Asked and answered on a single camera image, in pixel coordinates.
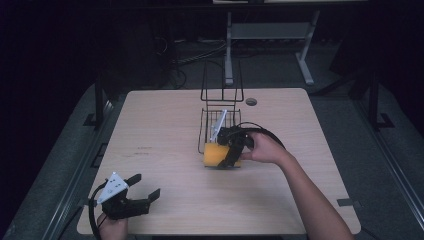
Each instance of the metal frame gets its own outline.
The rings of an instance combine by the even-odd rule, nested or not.
[[[96,107],[100,107],[100,103],[97,101],[97,91],[96,91]],[[108,125],[108,122],[111,121],[110,115],[113,111],[112,104],[108,101],[105,105],[102,106],[102,121],[99,122],[99,125],[95,126],[94,134],[91,136],[90,144],[87,145],[87,148],[84,151],[83,156],[78,162],[78,165],[73,172],[69,184],[66,187],[66,190],[63,192],[62,198],[59,200],[54,214],[44,231],[42,239],[57,239],[60,234],[61,228],[65,224],[65,218],[71,210],[72,203],[76,203],[79,199],[75,199],[75,194],[77,192],[77,186],[81,180],[83,174],[91,165],[91,160],[98,155],[98,147],[102,146],[101,142],[102,136],[104,135],[104,129]]]
[[[94,98],[96,105],[96,112],[94,114],[89,114],[85,119],[84,126],[94,126],[94,130],[98,130],[103,123],[104,119],[104,106],[109,103],[106,100],[106,103],[103,101],[103,88],[100,77],[96,79],[94,84]]]
[[[231,41],[233,39],[304,39],[302,50],[296,53],[296,60],[307,85],[313,85],[314,80],[306,64],[306,55],[311,45],[320,11],[315,10],[310,22],[298,23],[232,23],[231,12],[227,16],[227,49],[225,61],[225,83],[234,83],[231,62]]]
[[[241,122],[241,112],[240,109],[236,109],[236,104],[238,102],[244,101],[243,76],[241,72],[239,72],[238,78],[236,78],[236,81],[233,82],[234,85],[232,84],[233,87],[227,88],[226,79],[224,75],[225,69],[223,69],[222,71],[222,79],[219,79],[221,82],[220,96],[208,96],[208,61],[205,61],[200,100],[206,102],[206,109],[202,108],[202,114],[200,117],[199,141],[197,144],[197,150],[201,154],[203,154],[202,148],[204,148],[204,144],[207,142],[211,142],[211,126],[213,126],[213,124],[217,122],[218,115],[222,112],[223,109],[227,110],[227,114],[225,115],[223,121],[225,127],[234,126]]]
[[[366,123],[365,126],[367,126],[368,131],[371,133],[374,141],[377,143],[381,153],[383,154],[386,166],[392,174],[392,177],[399,191],[402,193],[421,229],[424,230],[424,203],[415,192],[414,187],[411,185],[408,177],[405,175],[403,169],[399,165],[398,159],[390,151],[380,131],[378,131],[373,125],[375,123],[370,122],[369,115],[367,115],[367,110],[365,107],[359,101],[354,101],[354,104],[363,121]]]

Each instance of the black wire rack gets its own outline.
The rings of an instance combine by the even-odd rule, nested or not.
[[[227,110],[225,119],[222,123],[222,127],[231,127],[241,122],[241,111],[236,108],[238,102],[244,101],[244,90],[243,80],[240,71],[240,62],[238,64],[238,76],[234,77],[233,84],[227,85],[225,81],[224,69],[222,69],[221,77],[217,79],[220,81],[220,88],[209,89],[211,81],[216,79],[210,79],[208,76],[208,66],[211,64],[209,61],[205,61],[203,70],[203,81],[200,99],[206,103],[206,106],[202,108],[202,114],[200,116],[200,132],[199,142],[197,149],[199,153],[204,153],[205,143],[212,142],[211,136],[214,132],[213,126],[220,118],[222,111]]]

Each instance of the black cable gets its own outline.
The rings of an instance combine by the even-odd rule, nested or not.
[[[189,58],[182,59],[182,60],[173,60],[172,62],[173,63],[176,63],[176,64],[179,64],[179,65],[185,65],[185,64],[197,62],[197,61],[199,61],[201,59],[204,59],[206,57],[211,57],[211,56],[213,56],[213,55],[215,55],[217,53],[223,52],[225,50],[225,46],[226,46],[226,44],[225,44],[225,42],[223,42],[221,44],[221,46],[219,46],[218,48],[213,49],[213,50],[210,50],[210,51],[208,51],[206,53],[202,53],[200,55],[189,57]]]
[[[94,219],[94,198],[96,197],[96,194],[100,189],[104,188],[106,186],[107,180],[100,186],[94,190],[93,195],[91,195],[90,200],[88,201],[88,218],[90,220],[90,226],[91,230],[93,231],[93,235],[96,239],[101,240],[100,237],[100,231],[97,227],[96,220]]]
[[[254,44],[251,44],[251,42],[252,41],[244,41],[235,46],[232,50],[231,56],[234,58],[252,58],[266,53],[267,48],[265,46],[255,46]]]
[[[163,37],[155,37],[155,40],[161,40],[164,43],[163,49],[160,52],[156,50],[156,54],[161,56],[162,54],[166,52],[166,50],[168,50],[168,41],[166,41],[166,39]]]
[[[224,42],[224,40],[211,40],[211,41],[197,40],[196,41],[196,43],[207,45],[207,46],[219,46],[220,44],[222,44],[222,42]]]
[[[223,69],[222,65],[221,65],[221,64],[219,64],[219,63],[217,63],[217,62],[215,62],[215,61],[212,61],[212,60],[206,60],[206,62],[208,62],[208,63],[213,63],[213,64],[217,65],[218,67],[220,67],[221,69]]]
[[[63,234],[65,234],[66,229],[69,227],[69,225],[71,224],[71,222],[74,220],[74,218],[77,216],[77,214],[79,213],[79,211],[82,209],[82,207],[78,207],[77,210],[74,212],[74,214],[72,215],[72,217],[68,220],[68,222],[65,224],[65,227],[63,227],[62,231],[60,232],[59,237],[57,238],[58,240],[62,239]]]
[[[171,83],[171,85],[174,87],[174,90],[178,90],[178,89],[181,89],[181,88],[183,88],[184,87],[184,85],[186,84],[186,82],[187,82],[187,75],[185,74],[185,72],[184,71],[182,71],[182,70],[180,70],[180,69],[172,69],[172,70],[174,70],[174,71],[176,71],[177,72],[177,75],[179,75],[179,74],[182,74],[183,75],[183,82],[181,83],[181,84],[177,84],[177,80],[173,77],[173,75],[172,74],[170,74],[170,80],[169,80],[169,82]]]
[[[241,122],[241,123],[237,124],[237,126],[238,126],[238,127],[240,127],[240,126],[241,126],[241,125],[243,125],[243,124],[251,124],[251,125],[255,125],[255,126],[257,126],[258,128],[262,128],[262,129],[263,129],[263,127],[262,127],[262,126],[260,126],[259,124],[252,123],[252,122]]]

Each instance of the finger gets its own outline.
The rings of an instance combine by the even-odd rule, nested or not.
[[[240,154],[240,160],[252,160],[252,152],[245,152]]]
[[[247,132],[246,133],[249,137],[255,139],[255,137],[259,134],[258,132]]]

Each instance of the yellow object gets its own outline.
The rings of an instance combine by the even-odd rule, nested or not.
[[[205,167],[217,167],[225,159],[229,149],[229,147],[221,146],[217,143],[205,143],[203,164]],[[240,160],[234,164],[234,167],[241,167]]]

